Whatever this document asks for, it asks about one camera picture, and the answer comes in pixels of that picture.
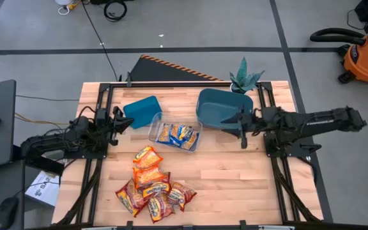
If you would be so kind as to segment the large teal plastic bin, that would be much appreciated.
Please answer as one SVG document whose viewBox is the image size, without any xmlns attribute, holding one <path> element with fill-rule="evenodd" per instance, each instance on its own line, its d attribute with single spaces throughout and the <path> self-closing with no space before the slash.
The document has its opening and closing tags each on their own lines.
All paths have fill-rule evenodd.
<svg viewBox="0 0 368 230">
<path fill-rule="evenodd" d="M 199 94 L 196 114 L 204 127 L 232 129 L 237 127 L 236 123 L 222 123 L 222 121 L 233 117 L 242 108 L 245 109 L 245 113 L 249 113 L 254 108 L 249 96 L 206 88 Z"/>
</svg>

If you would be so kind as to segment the black box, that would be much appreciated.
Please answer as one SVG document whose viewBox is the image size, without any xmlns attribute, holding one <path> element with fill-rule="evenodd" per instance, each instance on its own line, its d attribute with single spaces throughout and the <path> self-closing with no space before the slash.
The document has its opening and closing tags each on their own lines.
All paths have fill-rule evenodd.
<svg viewBox="0 0 368 230">
<path fill-rule="evenodd" d="M 133 1 L 133 0 L 89 0 L 91 4 L 95 4 L 95 5 L 107 4 L 111 1 Z"/>
</svg>

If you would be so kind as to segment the clear plastic container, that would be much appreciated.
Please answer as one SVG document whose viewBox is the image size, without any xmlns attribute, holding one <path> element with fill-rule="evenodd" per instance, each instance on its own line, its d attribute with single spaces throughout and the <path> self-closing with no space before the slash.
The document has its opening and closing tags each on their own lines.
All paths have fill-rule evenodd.
<svg viewBox="0 0 368 230">
<path fill-rule="evenodd" d="M 183 151 L 187 151 L 187 152 L 195 152 L 197 149 L 197 145 L 199 144 L 199 141 L 201 139 L 201 133 L 203 131 L 203 125 L 198 122 L 198 120 L 196 120 L 195 118 L 191 118 L 191 117 L 179 117 L 179 116 L 173 116 L 167 113 L 163 113 L 163 112 L 159 112 L 158 114 L 156 114 L 153 117 L 152 122 L 150 123 L 149 126 L 149 133 L 148 133 L 148 138 L 150 141 L 158 143 L 158 144 L 162 144 L 160 142 L 157 142 L 157 138 L 158 135 L 162 129 L 162 126 L 164 123 L 168 123 L 171 125 L 186 125 L 189 127 L 193 128 L 193 131 L 197 131 L 199 132 L 199 138 L 197 140 L 197 143 L 195 145 L 195 149 L 193 151 L 188 151 L 183 149 L 181 146 L 174 146 L 173 144 L 163 144 L 166 146 L 170 146 L 173 148 L 178 148 L 181 149 Z"/>
</svg>

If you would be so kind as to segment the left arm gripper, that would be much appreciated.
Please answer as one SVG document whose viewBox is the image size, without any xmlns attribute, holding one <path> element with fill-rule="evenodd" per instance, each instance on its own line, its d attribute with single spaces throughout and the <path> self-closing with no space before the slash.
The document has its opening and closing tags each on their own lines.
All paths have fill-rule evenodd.
<svg viewBox="0 0 368 230">
<path fill-rule="evenodd" d="M 98 109 L 95 124 L 98 131 L 112 146 L 118 144 L 117 134 L 122 134 L 134 122 L 134 118 L 123 118 L 123 112 L 118 106 L 113 108 L 114 117 L 111 118 L 106 109 Z"/>
</svg>

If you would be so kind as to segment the teal potted succulent plant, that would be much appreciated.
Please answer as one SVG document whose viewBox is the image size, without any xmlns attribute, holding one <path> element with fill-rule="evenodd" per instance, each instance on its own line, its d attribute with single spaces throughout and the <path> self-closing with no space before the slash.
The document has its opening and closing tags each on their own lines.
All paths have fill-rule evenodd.
<svg viewBox="0 0 368 230">
<path fill-rule="evenodd" d="M 264 73 L 264 70 L 257 73 L 248 73 L 247 60 L 245 57 L 243 57 L 237 74 L 234 75 L 232 72 L 229 73 L 229 78 L 231 80 L 230 90 L 233 93 L 240 94 L 245 94 L 248 91 L 252 91 Z"/>
</svg>

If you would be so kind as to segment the black computer mouse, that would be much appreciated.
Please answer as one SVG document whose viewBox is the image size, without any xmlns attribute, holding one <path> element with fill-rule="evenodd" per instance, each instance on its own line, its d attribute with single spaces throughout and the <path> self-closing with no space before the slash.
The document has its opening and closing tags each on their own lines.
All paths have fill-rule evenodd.
<svg viewBox="0 0 368 230">
<path fill-rule="evenodd" d="M 0 204 L 0 230 L 8 230 L 15 221 L 19 200 L 8 197 Z"/>
</svg>

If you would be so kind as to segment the white printed booklet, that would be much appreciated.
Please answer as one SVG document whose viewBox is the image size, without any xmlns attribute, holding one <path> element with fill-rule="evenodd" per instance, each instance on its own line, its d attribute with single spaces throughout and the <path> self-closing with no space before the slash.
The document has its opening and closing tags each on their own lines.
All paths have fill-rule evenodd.
<svg viewBox="0 0 368 230">
<path fill-rule="evenodd" d="M 59 194 L 59 176 L 40 171 L 24 194 L 40 203 L 55 206 Z"/>
</svg>

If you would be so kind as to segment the black aluminium table frame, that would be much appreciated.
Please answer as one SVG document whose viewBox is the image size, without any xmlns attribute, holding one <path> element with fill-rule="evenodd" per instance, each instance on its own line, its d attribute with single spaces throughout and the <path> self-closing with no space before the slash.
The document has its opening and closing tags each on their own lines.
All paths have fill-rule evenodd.
<svg viewBox="0 0 368 230">
<path fill-rule="evenodd" d="M 204 88 L 229 91 L 229 82 L 213 81 L 207 86 L 190 82 L 140 82 L 131 88 L 116 83 L 111 107 L 121 108 L 148 96 L 156 96 L 163 112 L 173 116 L 197 119 L 196 105 Z M 102 163 L 96 200 L 94 226 L 214 226 L 281 224 L 277 191 L 270 159 L 265 153 L 263 135 L 247 135 L 248 147 L 241 149 L 240 139 L 221 132 L 203 128 L 201 139 L 194 153 L 151 142 L 149 127 L 126 129 L 117 136 L 117 146 L 109 146 L 107 158 Z M 175 214 L 160 222 L 152 223 L 145 207 L 133 217 L 116 197 L 119 190 L 132 177 L 133 156 L 143 147 L 152 146 L 164 158 L 160 163 L 163 172 L 171 172 L 171 179 L 194 189 L 197 194 L 186 205 L 185 211 L 175 209 Z M 288 158 L 295 192 L 312 214 L 323 217 L 318 193 L 309 165 L 299 159 Z M 81 191 L 86 160 L 77 160 L 67 167 L 62 176 L 61 188 L 52 223 L 59 222 L 72 207 Z"/>
</svg>

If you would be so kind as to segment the red Maruchan noodle pack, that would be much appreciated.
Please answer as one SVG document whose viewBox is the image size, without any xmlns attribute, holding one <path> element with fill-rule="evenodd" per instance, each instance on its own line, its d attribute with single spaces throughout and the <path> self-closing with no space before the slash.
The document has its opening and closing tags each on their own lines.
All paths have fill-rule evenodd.
<svg viewBox="0 0 368 230">
<path fill-rule="evenodd" d="M 148 201 L 148 208 L 152 223 L 175 214 L 173 205 L 169 203 L 167 195 L 163 193 L 151 197 Z"/>
<path fill-rule="evenodd" d="M 171 190 L 167 195 L 167 201 L 173 206 L 178 206 L 182 212 L 185 211 L 185 206 L 197 194 L 195 190 L 188 188 L 181 183 L 172 181 Z"/>
<path fill-rule="evenodd" d="M 148 203 L 136 189 L 133 179 L 130 179 L 115 194 L 133 217 L 136 217 Z"/>
<path fill-rule="evenodd" d="M 149 187 L 144 188 L 142 190 L 142 196 L 144 199 L 149 199 L 157 194 L 167 194 L 171 190 L 171 185 L 169 182 L 155 182 L 151 184 Z"/>
</svg>

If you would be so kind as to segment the blue plastic tray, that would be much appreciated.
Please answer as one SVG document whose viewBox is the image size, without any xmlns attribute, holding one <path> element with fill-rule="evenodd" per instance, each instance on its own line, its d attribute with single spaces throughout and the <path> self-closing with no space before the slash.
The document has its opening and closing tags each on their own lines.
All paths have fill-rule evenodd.
<svg viewBox="0 0 368 230">
<path fill-rule="evenodd" d="M 126 117 L 134 118 L 130 125 L 133 129 L 138 129 L 149 125 L 153 117 L 162 112 L 159 102 L 155 96 L 149 96 L 145 99 L 130 103 L 123 107 Z"/>
</svg>

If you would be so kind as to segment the black mat orange striped edge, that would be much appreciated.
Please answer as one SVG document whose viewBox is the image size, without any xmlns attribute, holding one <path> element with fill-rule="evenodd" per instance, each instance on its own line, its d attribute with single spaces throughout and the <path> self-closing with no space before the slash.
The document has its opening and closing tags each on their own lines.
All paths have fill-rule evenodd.
<svg viewBox="0 0 368 230">
<path fill-rule="evenodd" d="M 140 56 L 128 75 L 131 81 L 222 81 L 212 75 L 146 54 Z"/>
</svg>

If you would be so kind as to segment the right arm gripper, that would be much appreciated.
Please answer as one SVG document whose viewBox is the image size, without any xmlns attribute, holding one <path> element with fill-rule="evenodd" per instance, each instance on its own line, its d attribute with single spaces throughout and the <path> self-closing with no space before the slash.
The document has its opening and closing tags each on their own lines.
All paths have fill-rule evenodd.
<svg viewBox="0 0 368 230">
<path fill-rule="evenodd" d="M 236 128 L 225 128 L 223 132 L 231 134 L 237 138 L 241 138 L 241 148 L 247 148 L 247 137 L 246 133 L 251 133 L 252 136 L 257 136 L 261 132 L 266 130 L 266 121 L 259 117 L 256 113 L 261 112 L 261 109 L 255 108 L 246 113 L 246 109 L 242 106 L 239 110 L 240 113 L 236 113 L 234 116 L 222 120 L 221 123 L 231 124 L 238 123 L 240 127 Z"/>
</svg>

